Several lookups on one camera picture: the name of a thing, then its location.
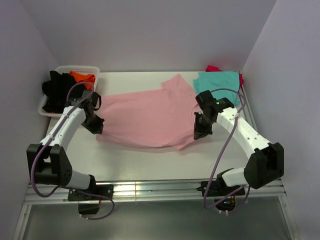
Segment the pink t shirt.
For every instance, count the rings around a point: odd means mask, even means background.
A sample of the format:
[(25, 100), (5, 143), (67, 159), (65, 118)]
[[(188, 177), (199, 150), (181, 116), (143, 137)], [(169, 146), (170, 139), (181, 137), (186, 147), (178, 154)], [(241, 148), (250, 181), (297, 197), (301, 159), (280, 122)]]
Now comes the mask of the pink t shirt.
[(99, 116), (104, 119), (100, 142), (132, 148), (174, 147), (194, 142), (195, 113), (200, 112), (194, 89), (177, 74), (161, 88), (105, 95)]

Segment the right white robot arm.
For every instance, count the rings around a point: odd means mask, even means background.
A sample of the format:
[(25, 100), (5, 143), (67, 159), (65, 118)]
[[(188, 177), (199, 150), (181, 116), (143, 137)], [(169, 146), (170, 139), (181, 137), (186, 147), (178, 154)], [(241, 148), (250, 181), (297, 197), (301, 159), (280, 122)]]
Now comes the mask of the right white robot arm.
[(229, 132), (245, 152), (248, 162), (245, 167), (231, 168), (219, 173), (206, 192), (223, 196), (240, 186), (257, 190), (284, 175), (284, 148), (260, 135), (247, 121), (240, 117), (239, 110), (227, 99), (216, 99), (211, 91), (199, 93), (195, 98), (201, 113), (195, 113), (194, 140), (212, 135), (212, 125), (219, 124)]

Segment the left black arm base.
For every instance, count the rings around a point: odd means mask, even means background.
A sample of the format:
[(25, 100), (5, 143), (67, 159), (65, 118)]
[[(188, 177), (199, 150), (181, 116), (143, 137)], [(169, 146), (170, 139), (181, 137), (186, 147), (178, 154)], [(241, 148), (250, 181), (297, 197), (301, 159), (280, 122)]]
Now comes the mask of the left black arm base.
[[(93, 188), (86, 190), (69, 190), (67, 201), (78, 203), (78, 213), (81, 217), (86, 217), (89, 220), (101, 220), (114, 212), (115, 203), (113, 201), (113, 193), (113, 184), (95, 185)], [(102, 201), (109, 201), (111, 203), (111, 209), (106, 215), (97, 216), (101, 209)]]

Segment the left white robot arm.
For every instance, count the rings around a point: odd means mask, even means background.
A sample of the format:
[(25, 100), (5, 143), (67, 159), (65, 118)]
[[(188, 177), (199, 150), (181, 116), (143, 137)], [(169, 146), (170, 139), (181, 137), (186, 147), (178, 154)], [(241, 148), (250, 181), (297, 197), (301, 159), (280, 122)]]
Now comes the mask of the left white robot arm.
[(102, 104), (101, 96), (84, 90), (81, 98), (67, 98), (63, 113), (51, 132), (38, 144), (26, 150), (30, 182), (35, 193), (48, 198), (50, 193), (39, 191), (37, 184), (52, 185), (78, 191), (86, 200), (96, 197), (98, 188), (93, 175), (73, 170), (66, 150), (74, 134), (83, 126), (93, 135), (103, 132), (104, 119), (96, 115)]

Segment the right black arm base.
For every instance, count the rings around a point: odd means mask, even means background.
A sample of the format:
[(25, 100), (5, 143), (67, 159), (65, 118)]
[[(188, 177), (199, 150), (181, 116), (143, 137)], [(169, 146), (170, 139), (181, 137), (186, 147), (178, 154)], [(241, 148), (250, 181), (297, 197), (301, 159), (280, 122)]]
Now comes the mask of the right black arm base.
[[(208, 185), (208, 181), (201, 181), (200, 186), (196, 189), (197, 191), (201, 192), (202, 196), (205, 196), (205, 191)], [(228, 187), (224, 183), (219, 183), (218, 180), (213, 180), (208, 194), (208, 197), (224, 197), (228, 194), (230, 194), (232, 191), (235, 191), (237, 188), (239, 188), (239, 185)], [(244, 196), (245, 195), (245, 189), (242, 188), (238, 192), (236, 192), (234, 195), (229, 196), (227, 199), (219, 203), (216, 208), (219, 211), (232, 211), (236, 208), (236, 196)]]

